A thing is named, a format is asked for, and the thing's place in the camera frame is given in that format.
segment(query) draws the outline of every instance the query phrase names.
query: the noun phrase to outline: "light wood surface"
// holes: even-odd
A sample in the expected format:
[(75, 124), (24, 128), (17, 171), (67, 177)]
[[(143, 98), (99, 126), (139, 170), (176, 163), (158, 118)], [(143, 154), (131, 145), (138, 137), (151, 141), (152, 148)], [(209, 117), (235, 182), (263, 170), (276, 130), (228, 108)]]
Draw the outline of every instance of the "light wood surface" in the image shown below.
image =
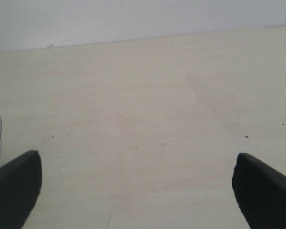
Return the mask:
[(286, 174), (286, 28), (0, 53), (0, 114), (1, 164), (42, 157), (25, 229), (247, 229), (237, 154)]

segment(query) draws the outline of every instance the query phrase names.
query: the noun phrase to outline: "white wall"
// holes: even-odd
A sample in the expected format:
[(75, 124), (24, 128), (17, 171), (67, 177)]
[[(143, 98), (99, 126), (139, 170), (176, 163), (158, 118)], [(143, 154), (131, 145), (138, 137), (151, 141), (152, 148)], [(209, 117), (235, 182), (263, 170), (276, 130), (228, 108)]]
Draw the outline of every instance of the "white wall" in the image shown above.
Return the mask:
[(286, 25), (286, 0), (0, 0), (0, 52)]

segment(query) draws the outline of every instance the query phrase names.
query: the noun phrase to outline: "wooden table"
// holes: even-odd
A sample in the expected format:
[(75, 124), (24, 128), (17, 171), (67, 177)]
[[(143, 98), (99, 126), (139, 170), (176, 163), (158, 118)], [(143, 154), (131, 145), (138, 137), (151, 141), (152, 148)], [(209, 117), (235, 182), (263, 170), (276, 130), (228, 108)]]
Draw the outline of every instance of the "wooden table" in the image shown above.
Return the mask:
[(38, 149), (25, 229), (247, 229), (237, 154), (286, 174), (286, 28), (0, 53), (1, 165)]

